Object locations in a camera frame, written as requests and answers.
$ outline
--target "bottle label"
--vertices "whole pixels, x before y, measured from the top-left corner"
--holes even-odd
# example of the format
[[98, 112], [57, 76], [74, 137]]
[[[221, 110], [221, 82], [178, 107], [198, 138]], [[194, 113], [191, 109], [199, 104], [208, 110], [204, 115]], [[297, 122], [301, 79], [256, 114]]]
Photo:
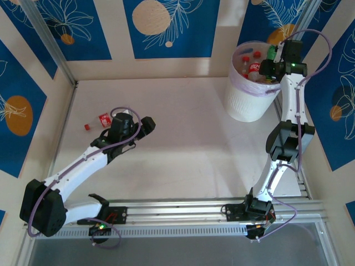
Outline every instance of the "bottle label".
[[99, 119], [103, 127], [108, 127], [111, 125], [111, 119], [108, 113], [99, 115]]
[[249, 67], [249, 73], [250, 72], [254, 72], [254, 71], [258, 71], [259, 72], [259, 69], [260, 69], [260, 63], [253, 63]]

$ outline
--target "robotic arm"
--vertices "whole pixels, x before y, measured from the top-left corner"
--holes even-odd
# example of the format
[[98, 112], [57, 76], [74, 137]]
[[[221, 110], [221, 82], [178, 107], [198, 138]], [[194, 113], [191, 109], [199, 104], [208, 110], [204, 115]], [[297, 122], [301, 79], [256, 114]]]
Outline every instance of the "robotic arm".
[[[246, 195], [243, 203], [224, 206], [228, 222], [254, 223], [247, 226], [249, 239], [262, 237], [265, 230], [276, 220], [272, 205], [275, 188], [285, 170], [291, 167], [295, 159], [300, 160], [300, 151], [306, 149], [315, 134], [315, 128], [308, 125], [305, 114], [305, 85], [299, 85], [307, 76], [307, 65], [301, 63], [301, 48], [302, 42], [296, 40], [286, 40], [277, 47], [271, 46], [268, 58], [260, 66], [260, 74], [281, 84], [282, 119], [267, 138], [268, 159], [260, 179]], [[56, 234], [63, 225], [74, 221], [78, 221], [78, 224], [96, 224], [86, 220], [86, 217], [106, 221], [111, 219], [111, 224], [125, 223], [127, 208], [110, 207], [109, 202], [98, 195], [90, 194], [89, 199], [80, 202], [69, 202], [67, 199], [88, 177], [117, 156], [133, 149], [135, 141], [150, 134], [154, 128], [152, 118], [145, 117], [141, 120], [141, 129], [135, 139], [112, 146], [132, 138], [138, 130], [138, 123], [133, 124], [131, 115], [116, 114], [111, 128], [104, 130], [71, 165], [43, 182], [32, 180], [27, 184], [20, 218], [29, 222], [41, 194], [53, 181], [57, 181], [43, 197], [32, 221], [32, 226], [45, 236]], [[58, 180], [58, 177], [68, 170], [70, 172]]]
[[303, 152], [315, 134], [315, 128], [309, 126], [306, 118], [305, 85], [299, 86], [307, 76], [307, 65], [301, 63], [301, 49], [302, 42], [297, 40], [286, 40], [277, 47], [271, 46], [268, 58], [260, 66], [260, 74], [281, 84], [282, 118], [267, 138], [268, 159], [259, 180], [243, 203], [225, 206], [227, 221], [260, 223], [247, 226], [249, 239], [262, 237], [276, 220], [271, 195], [286, 169], [291, 168], [295, 159], [299, 159], [301, 147]]
[[125, 112], [115, 114], [111, 128], [104, 130], [90, 144], [90, 147], [68, 167], [54, 176], [48, 177], [43, 182], [32, 180], [27, 184], [20, 218], [25, 222], [29, 222], [34, 205], [43, 191], [54, 180], [57, 180], [63, 172], [71, 169], [45, 194], [35, 212], [32, 226], [45, 236], [50, 237], [56, 234], [63, 225], [86, 217], [105, 220], [109, 214], [116, 214], [116, 216], [120, 214], [120, 217], [115, 219], [116, 222], [113, 223], [124, 223], [126, 208], [110, 207], [107, 200], [96, 194], [90, 194], [88, 199], [78, 202], [70, 202], [67, 199], [93, 173], [112, 162], [117, 156], [135, 148], [135, 142], [150, 134], [155, 129], [155, 123], [151, 117], [143, 118], [140, 131], [134, 139], [122, 145], [114, 146], [114, 144], [131, 138], [138, 128], [138, 123], [133, 123], [133, 118], [130, 114]]

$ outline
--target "white floor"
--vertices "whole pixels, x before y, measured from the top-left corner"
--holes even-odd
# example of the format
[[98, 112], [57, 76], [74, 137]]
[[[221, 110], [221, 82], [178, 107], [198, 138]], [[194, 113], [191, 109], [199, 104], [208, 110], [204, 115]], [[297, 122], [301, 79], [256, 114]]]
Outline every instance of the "white floor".
[[[108, 200], [243, 197], [266, 162], [266, 138], [278, 124], [275, 108], [253, 123], [225, 113], [226, 78], [80, 81], [54, 172], [77, 158], [100, 135], [84, 124], [117, 106], [151, 116], [156, 129], [136, 149], [117, 157], [70, 197], [96, 193]], [[286, 172], [276, 196], [299, 196]]]

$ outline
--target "beige circle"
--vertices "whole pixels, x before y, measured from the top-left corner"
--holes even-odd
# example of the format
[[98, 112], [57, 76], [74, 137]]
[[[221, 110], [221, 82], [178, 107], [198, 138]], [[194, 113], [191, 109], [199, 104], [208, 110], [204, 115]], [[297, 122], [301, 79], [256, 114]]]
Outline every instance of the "beige circle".
[[132, 19], [136, 29], [145, 35], [162, 33], [170, 25], [168, 10], [156, 0], [144, 0], [139, 3], [133, 10]]
[[172, 43], [172, 42], [166, 42], [166, 43], [165, 43], [165, 46], [168, 47], [168, 48], [170, 48], [170, 47], [173, 46], [173, 43]]
[[251, 0], [251, 3], [254, 5], [254, 6], [257, 6], [258, 4], [261, 4], [263, 0]]

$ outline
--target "coca-cola bottle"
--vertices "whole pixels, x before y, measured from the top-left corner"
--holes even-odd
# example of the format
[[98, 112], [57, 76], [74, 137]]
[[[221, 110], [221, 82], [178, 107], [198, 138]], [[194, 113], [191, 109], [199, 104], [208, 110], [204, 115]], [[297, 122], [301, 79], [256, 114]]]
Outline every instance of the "coca-cola bottle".
[[249, 61], [250, 58], [249, 57], [242, 57], [242, 65], [241, 68], [239, 70], [239, 73], [244, 77], [244, 78], [248, 78], [248, 72], [249, 72]]
[[262, 75], [259, 74], [261, 53], [259, 51], [256, 51], [253, 55], [253, 58], [253, 62], [249, 66], [248, 78], [249, 80], [256, 82], [257, 80], [262, 78]]
[[104, 114], [101, 114], [97, 117], [95, 117], [90, 123], [85, 124], [84, 127], [86, 130], [91, 130], [93, 128], [105, 128], [111, 125], [111, 117], [110, 117], [110, 112], [106, 112]]

